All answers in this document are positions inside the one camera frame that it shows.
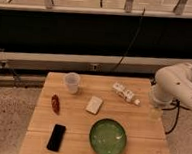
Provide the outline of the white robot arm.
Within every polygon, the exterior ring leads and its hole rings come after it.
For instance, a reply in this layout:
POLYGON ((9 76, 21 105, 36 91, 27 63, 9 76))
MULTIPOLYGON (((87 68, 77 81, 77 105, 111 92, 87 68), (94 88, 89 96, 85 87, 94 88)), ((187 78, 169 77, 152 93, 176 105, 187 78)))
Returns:
POLYGON ((179 63, 163 67, 155 73, 149 100, 151 117, 162 116, 163 109, 174 99, 179 100, 192 112, 192 64, 179 63))

